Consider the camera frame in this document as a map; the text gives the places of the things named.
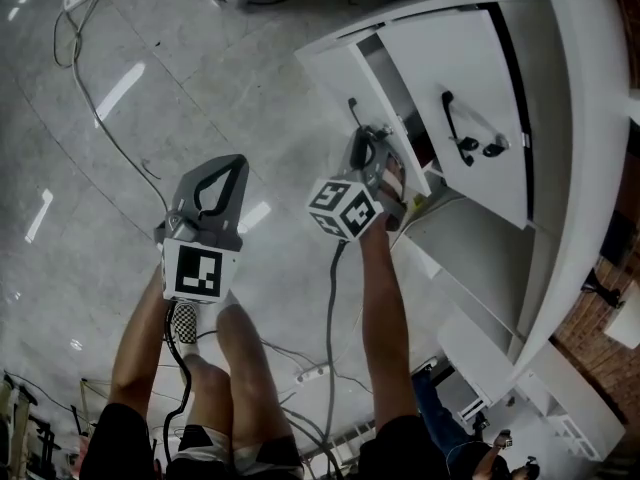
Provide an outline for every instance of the concrete floor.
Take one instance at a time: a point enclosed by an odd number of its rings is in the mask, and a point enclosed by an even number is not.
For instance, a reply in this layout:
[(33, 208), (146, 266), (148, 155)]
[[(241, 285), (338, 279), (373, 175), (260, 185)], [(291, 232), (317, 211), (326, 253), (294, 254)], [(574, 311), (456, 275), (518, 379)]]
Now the concrete floor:
[[(305, 218), (303, 203), (318, 176), (333, 174), (348, 133), (293, 53), (390, 1), (294, 0), (246, 14), (209, 0), (100, 0), (85, 28), (79, 69), (96, 105), (127, 73), (141, 75), (104, 120), (134, 161), (161, 178), (154, 183), (165, 197), (211, 157), (248, 157), (244, 213), (261, 202), (271, 211), (244, 235), (233, 289), (264, 339), (316, 362), (326, 360), (335, 244)], [(0, 1), (0, 365), (80, 406), (80, 378), (108, 381), (124, 326), (159, 261), (150, 237), (163, 209), (96, 127), (71, 71), (53, 63), (60, 2)], [(65, 25), (59, 39), (68, 59)], [(53, 199), (29, 242), (45, 190)], [(394, 256), (418, 364), (439, 351), (433, 331), (450, 303), (430, 290), (402, 244)], [(354, 329), (361, 298), (360, 252), (350, 246), (338, 272), (334, 354), (340, 373), (369, 386), (359, 324)], [(215, 316), (205, 308), (200, 331)], [(215, 337), (201, 348), (222, 364)], [(300, 367), (268, 356), (283, 396), (296, 392), (287, 406), (322, 425), (327, 379), (297, 386)], [(167, 351), (161, 364), (174, 364)], [(171, 397), (181, 396), (175, 368), (159, 369), (155, 392), (154, 436), (178, 403)], [(54, 422), (60, 439), (71, 436), (70, 414), (34, 393), (35, 411)], [(89, 394), (88, 403), (97, 417), (104, 401)], [(338, 379), (336, 433), (371, 414), (371, 395)], [(183, 418), (173, 424), (182, 425)]]

